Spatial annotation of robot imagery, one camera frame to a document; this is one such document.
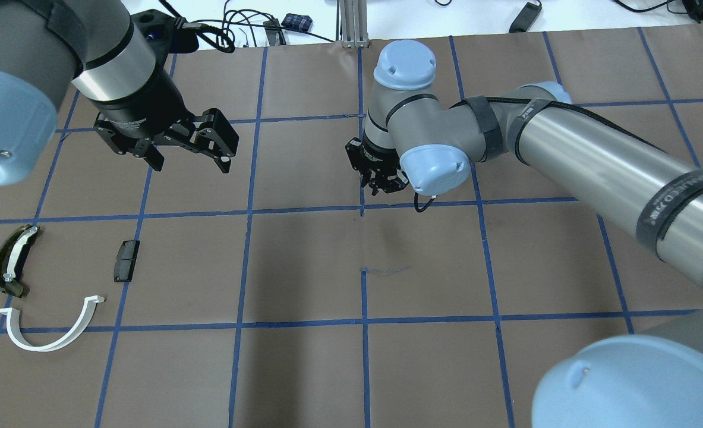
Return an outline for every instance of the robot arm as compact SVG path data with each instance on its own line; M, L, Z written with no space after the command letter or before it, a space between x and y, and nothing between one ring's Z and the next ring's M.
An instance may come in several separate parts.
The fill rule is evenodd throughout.
M362 139L346 145L362 186L435 197L470 176L468 162L509 152L703 289L703 170L572 106L553 82L443 109L435 68L415 41L381 52ZM532 413L535 428L703 426L703 311L557 364Z
M218 109L189 112L163 68L210 28L158 11L130 16L120 0L0 0L0 185L31 173L69 81L100 112L95 129L115 153L160 171L155 146L173 144L229 171L237 133Z

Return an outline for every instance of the white floor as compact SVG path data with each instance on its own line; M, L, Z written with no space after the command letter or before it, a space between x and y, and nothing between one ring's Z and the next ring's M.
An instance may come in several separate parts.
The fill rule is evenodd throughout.
M122 0L131 13L147 9L164 10L157 0ZM591 28L653 27L691 24L686 15L670 14L662 7L636 14L611 0L542 0L544 8L531 28L534 32L585 30ZM634 8L647 8L663 0L624 0ZM188 21L222 19L224 0L169 0ZM434 0L368 0L367 20L370 39L462 36L466 34L506 33L526 0L452 0L441 7ZM680 0L671 5L683 11ZM273 14L282 21L286 13L308 14L314 20L311 32L334 39L335 0L231 0L228 8L251 8ZM263 19L255 19L261 24ZM245 32L235 30L235 44L246 44ZM304 34L287 33L289 44L321 43ZM248 45L253 46L248 32ZM264 30L256 29L256 41L264 46Z

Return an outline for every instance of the dark blue plaid object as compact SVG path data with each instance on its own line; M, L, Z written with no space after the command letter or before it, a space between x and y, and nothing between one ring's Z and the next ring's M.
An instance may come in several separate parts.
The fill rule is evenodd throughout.
M308 15L297 15L297 14L287 14L283 18L283 27L289 28L291 30L297 30L298 32L308 32L311 28L311 17Z

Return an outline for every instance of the grid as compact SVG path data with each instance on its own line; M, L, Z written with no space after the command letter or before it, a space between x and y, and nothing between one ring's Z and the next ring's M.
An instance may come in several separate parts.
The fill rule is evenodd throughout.
M666 84L664 83L663 76L661 76L661 70L659 70L658 64L653 57L650 44L648 44L647 38L645 38L644 32L641 28L638 29L639 36L641 38L642 45L644 46L647 56L650 58L650 63L652 64L655 75L658 78L661 89L663 90L664 100L645 100L645 101L625 101L625 102L612 102L612 103L583 103L582 106L587 106L588 108L598 108L599 106L623 106L623 105L667 105L672 112L672 116L676 122L680 133L682 134L682 139L686 144L686 148L691 154L693 162L697 167L701 166L699 164L699 159L693 148L693 145L689 139L688 134L685 131L685 127L682 124L682 120L677 113L675 105L682 105L683 103L703 103L703 98L691 98L691 99L679 99L674 100L669 95ZM560 71L557 67L557 61L555 59L555 54L552 49L549 37L547 33L543 33L544 43L547 47L547 53L551 60L554 75L559 83L564 84L565 82L560 76ZM454 38L449 36L449 46L451 48L452 59L454 62L456 79L458 84L458 90L460 97L465 97L465 92L463 90L462 84L462 73L460 72L460 62L458 56L458 50L455 47ZM343 114L343 115L330 115L330 116L311 116L311 117L281 117L281 118L263 118L261 116L262 102L264 99L264 76L267 71L268 59L269 59L270 49L265 48L263 51L263 56L261 59L261 70L259 79L259 90L258 90L258 106L256 110L256 117L254 119L238 119L232 120L234 124L254 124L254 141L253 141L253 154L251 155L251 170L250 170L250 184L248 188L248 206L246 210L232 210L232 211L208 211L208 212L164 212L164 213L145 213L148 193L150 190L150 183L152 180L151 169L147 169L147 174L144 182L144 191L142 193L142 199L140 201L140 209L136 215L114 215L114 216L73 216L73 217L44 217L41 216L42 206L45 202L45 196L47 195L50 182L55 171L56 163L58 162L59 155L61 153L61 148L64 144L64 139L67 138L69 133L82 133L90 132L91 129L85 128L69 128L71 122L72 114L74 113L74 108L77 104L77 98L79 94L75 94L73 100L71 101L71 109L69 111L68 119L66 119L64 129L58 130L60 133L60 139L58 141L58 147L55 150L55 156L53 158L52 164L50 165L49 174L45 181L45 186L42 189L41 197L39 198L39 204L36 209L36 214L30 219L1 219L0 225L4 224L19 224L30 222L33 224L38 223L49 223L49 222L93 222L93 221L110 221L110 220L135 220L136 229L134 233L135 239L141 239L143 222L145 219L163 219L163 218L181 218L181 217L209 217L209 216L245 216L246 222L246 232L245 232L245 246L243 247L243 264L242 273L240 280L240 291L237 309L237 322L229 323L186 323L186 325L125 325L122 322L122 315L124 312L126 298L130 290L130 284L125 282L122 286L121 300L118 307L118 314L115 319L114 325L104 325L104 326L90 326L87 328L87 332L106 332L112 334L112 339L109 348L109 355L106 361L105 374L102 380L102 388L99 395L98 410L95 416L94 426L101 426L101 420L103 416L103 405L106 400L106 393L111 382L111 372L113 365L113 358L115 355L115 350L117 347L117 341L121 333L131 332L131 331L193 331L193 330L232 330L235 332L234 341L234 355L232 356L232 381L230 384L229 392L229 426L234 426L235 420L235 399L237 398L237 385L239 377L239 358L240 358L240 348L241 348L241 338L242 332L247 329L253 328L308 328L308 327L318 327L318 326L338 326L338 325L361 325L362 326L362 367L363 367L363 404L364 404L364 424L365 427L370 427L373 425L373 418L371 412L371 406L374 405L374 401L371 398L370 393L370 336L368 335L368 328L370 325L389 325L390 323L494 323L496 325L496 346L498 350L498 359L501 371L501 380L503 385L503 396L504 403L506 406L506 416L508 420L508 425L510 428L515 427L515 413L513 411L513 400L511 393L511 385L509 382L508 368L506 363L505 346L503 339L503 322L510 322L511 320L566 320L566 319L623 319L626 323L626 328L629 333L634 333L634 327L632 325L633 319L638 319L639 317L659 317L659 316L675 316L688 314L694 311L694 309L676 309L676 310L644 310L644 311L631 311L629 310L628 303L626 302L626 296L621 287L620 276L617 268L617 263L615 261L613 250L610 247L609 233L607 233L606 223L601 217L597 217L598 226L601 232L601 239L604 249L606 249L607 259L609 260L610 270L614 279L614 284L617 289L617 295L620 300L620 311L604 311L604 312L566 312L566 313L545 313L545 314L502 314L500 311L500 302L497 298L496 285L494 283L494 273L493 273L493 263L491 255L490 246L490 234L487 231L487 225L484 216L484 207L489 205L508 205L508 204L533 204L533 203L573 203L576 202L574 198L571 197L543 197L543 198L515 198L515 199L494 199L494 200L484 200L481 197L481 187L479 184L479 179L476 172L475 165L472 166L471 171L471 181L474 188L475 201L439 201L433 203L433 206L475 206L479 224L477 225L480 230L481 243L484 252L484 260L488 284L490 290L490 303L491 303L491 314L487 315L469 315L469 316L428 316L428 317L370 317L368 316L368 298L367 298L367 268L362 268L360 272L360 303L361 303L361 317L352 317L351 319L319 319L319 320L302 320L302 322L244 322L244 306L245 306L245 295L246 295L246 279L248 275L248 258L250 254L250 244L251 244L251 227L253 227L253 219L255 216L264 216L269 214L278 213L288 213L288 212L326 212L326 211L359 211L360 216L365 215L367 210L378 210L378 209L409 209L411 204L397 203L397 204L373 204L367 203L365 201L365 195L363 190L360 190L360 202L358 205L347 205L347 206L310 206L310 207L300 207L300 208L278 208L278 209L255 209L254 208L254 182L256 181L256 170L257 170L257 160L258 160L258 144L261 125L265 122L289 122L289 121L303 121L303 120L336 120L336 119L348 119L349 117L356 117L358 119L359 133L362 132L362 119L364 117L363 111L363 90L362 90L362 50L357 51L357 82L358 82L358 111L356 114ZM175 65L177 62L177 57L173 56L172 65L170 70L170 75L174 77ZM6 306L11 304L11 297L7 298L5 303ZM23 333L64 333L69 327L52 327L52 328L22 328ZM0 319L0 336L4 334L4 317Z

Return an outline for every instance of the white curved handle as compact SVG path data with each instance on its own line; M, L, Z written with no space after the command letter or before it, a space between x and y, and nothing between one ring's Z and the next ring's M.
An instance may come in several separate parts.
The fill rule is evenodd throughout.
M95 305L106 301L99 295L91 295L90 297L84 298L84 304L82 305L82 314L79 314L79 319L74 327L71 328L64 336L57 341L49 345L42 345L41 347L35 347L26 339L23 338L21 334L21 329L19 328L19 317L21 311L15 308L3 308L0 309L0 314L6 316L5 327L8 330L8 337L11 338L12 343L23 350L35 351L35 352L51 352L54 350L60 350L62 347L73 342L75 339L79 338L90 320L93 319L93 314L95 313Z

